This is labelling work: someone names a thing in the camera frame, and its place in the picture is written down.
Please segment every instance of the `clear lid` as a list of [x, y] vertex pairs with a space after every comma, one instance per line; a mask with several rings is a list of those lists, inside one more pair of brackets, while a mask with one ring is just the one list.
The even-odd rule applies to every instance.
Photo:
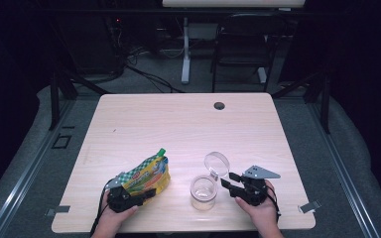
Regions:
[[219, 152], [211, 152], [206, 155], [204, 163], [215, 180], [218, 180], [218, 177], [226, 177], [230, 170], [227, 158]]

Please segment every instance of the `table top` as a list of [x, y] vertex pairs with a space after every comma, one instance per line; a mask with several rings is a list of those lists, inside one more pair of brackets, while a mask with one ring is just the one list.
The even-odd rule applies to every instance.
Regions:
[[164, 7], [302, 8], [305, 0], [163, 0]]
[[[224, 108], [214, 108], [216, 102]], [[166, 149], [171, 181], [120, 232], [255, 230], [220, 181], [211, 210], [191, 206], [191, 180], [209, 174], [203, 159], [214, 151], [238, 175], [253, 165], [281, 175], [270, 179], [282, 212], [281, 229], [316, 224], [312, 213], [299, 212], [309, 201], [269, 94], [109, 94], [100, 98], [66, 186], [61, 206], [69, 206], [69, 212], [56, 214], [53, 231], [89, 232], [104, 185], [160, 148]]]

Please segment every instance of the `black curtain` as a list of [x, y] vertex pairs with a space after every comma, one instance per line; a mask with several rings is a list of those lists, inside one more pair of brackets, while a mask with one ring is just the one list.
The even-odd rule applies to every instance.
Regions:
[[381, 1], [307, 0], [306, 4], [309, 11], [347, 11], [354, 17], [301, 21], [280, 81], [298, 81], [330, 66], [330, 94], [364, 138], [371, 171], [381, 186]]
[[0, 0], [0, 178], [34, 122], [37, 92], [58, 65], [74, 70], [47, 19], [25, 14], [26, 4]]

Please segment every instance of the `human arm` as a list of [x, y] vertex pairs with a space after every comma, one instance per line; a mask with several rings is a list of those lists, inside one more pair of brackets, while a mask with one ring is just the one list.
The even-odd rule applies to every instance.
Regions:
[[108, 191], [104, 193], [102, 205], [103, 211], [98, 220], [98, 225], [95, 228], [92, 238], [113, 238], [116, 236], [117, 231], [122, 226], [122, 223], [132, 216], [137, 210], [138, 206], [133, 206], [125, 211], [116, 213], [107, 206]]
[[[265, 183], [271, 189], [268, 189], [268, 194], [275, 198], [273, 192], [274, 187], [272, 184], [265, 179]], [[252, 206], [244, 201], [240, 197], [235, 198], [237, 204], [249, 214], [250, 219], [253, 224], [258, 229], [258, 232], [262, 235], [263, 238], [281, 238], [284, 237], [281, 234], [280, 229], [277, 224], [277, 210], [270, 198], [266, 198], [265, 201], [257, 206]]]

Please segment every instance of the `cable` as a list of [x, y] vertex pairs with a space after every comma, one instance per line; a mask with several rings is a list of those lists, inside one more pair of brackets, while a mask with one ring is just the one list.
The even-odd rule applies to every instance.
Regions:
[[175, 20], [176, 20], [176, 23], [178, 24], [179, 30], [181, 30], [181, 33], [182, 33], [182, 36], [183, 36], [185, 33], [184, 33], [184, 30], [182, 29], [182, 25], [179, 23], [178, 18], [175, 18]]
[[272, 193], [274, 194], [275, 199], [272, 198], [272, 196], [270, 194], [268, 194], [268, 192], [265, 193], [263, 190], [261, 190], [261, 191], [264, 193], [264, 195], [268, 196], [268, 198], [270, 198], [270, 200], [274, 204], [275, 210], [277, 211], [277, 222], [278, 222], [278, 219], [281, 216], [280, 208], [278, 207], [278, 198], [277, 198], [277, 195], [275, 194], [275, 191], [272, 188], [270, 188], [269, 186], [267, 186], [267, 187], [272, 191]]
[[177, 89], [177, 88], [172, 87], [172, 85], [171, 85], [169, 82], [167, 82], [166, 80], [164, 80], [164, 79], [162, 79], [162, 78], [160, 78], [160, 77], [158, 77], [158, 76], [156, 76], [156, 75], [153, 75], [153, 74], [148, 73], [148, 72], [141, 71], [141, 70], [139, 70], [139, 69], [137, 69], [137, 68], [135, 68], [135, 67], [132, 67], [132, 66], [130, 66], [130, 65], [128, 65], [128, 64], [126, 64], [125, 67], [126, 67], [126, 68], [129, 68], [130, 70], [132, 70], [132, 71], [134, 71], [134, 72], [136, 72], [136, 73], [138, 73], [138, 74], [143, 75], [144, 77], [146, 77], [148, 80], [150, 80], [150, 82], [151, 82], [157, 89], [159, 89], [160, 92], [163, 92], [163, 93], [164, 93], [164, 91], [161, 90], [161, 89], [155, 84], [155, 82], [157, 82], [157, 83], [159, 83], [159, 84], [162, 84], [163, 86], [166, 86], [167, 88], [169, 88], [169, 89], [170, 89], [170, 93], [173, 93], [174, 91], [175, 91], [175, 92], [180, 92], [180, 93], [185, 93], [185, 92], [182, 91], [182, 90], [179, 90], [179, 89]]
[[[181, 56], [182, 53], [184, 52], [184, 50], [185, 49], [176, 49], [176, 50], [172, 50], [172, 49], [170, 49], [170, 50], [163, 50], [163, 49], [161, 49], [160, 52], [163, 53], [163, 55], [165, 57], [173, 59], [173, 58], [177, 58], [177, 57]], [[180, 51], [180, 52], [178, 54], [174, 55], [174, 56], [169, 56], [169, 54], [166, 54], [166, 52], [173, 52], [173, 51]]]
[[[113, 81], [114, 79], [118, 78], [121, 74], [122, 73], [120, 73], [120, 72], [116, 72], [116, 73], [112, 73], [112, 74], [108, 75], [107, 77], [98, 78], [98, 79], [88, 79], [87, 78], [86, 80], [89, 82], [92, 82], [94, 84], [99, 84], [99, 83], [103, 83], [103, 82]], [[79, 83], [73, 79], [71, 79], [70, 81], [73, 83]]]
[[91, 230], [89, 231], [89, 237], [91, 237], [94, 234], [95, 228], [97, 228], [98, 221], [100, 220], [101, 214], [103, 214], [103, 211], [107, 208], [109, 204], [106, 204], [103, 209], [101, 209], [101, 204], [103, 203], [103, 197], [104, 192], [106, 191], [106, 186], [112, 181], [113, 179], [109, 180], [107, 184], [104, 186], [103, 191], [100, 195], [100, 202], [98, 203], [98, 211], [97, 216], [94, 219], [94, 223], [92, 224]]
[[136, 65], [138, 64], [138, 55], [140, 54], [143, 54], [143, 53], [146, 53], [145, 51], [143, 51], [144, 48], [143, 47], [137, 47], [133, 50], [131, 50], [131, 52], [129, 53], [129, 56], [126, 58], [128, 60], [128, 62], [132, 65]]

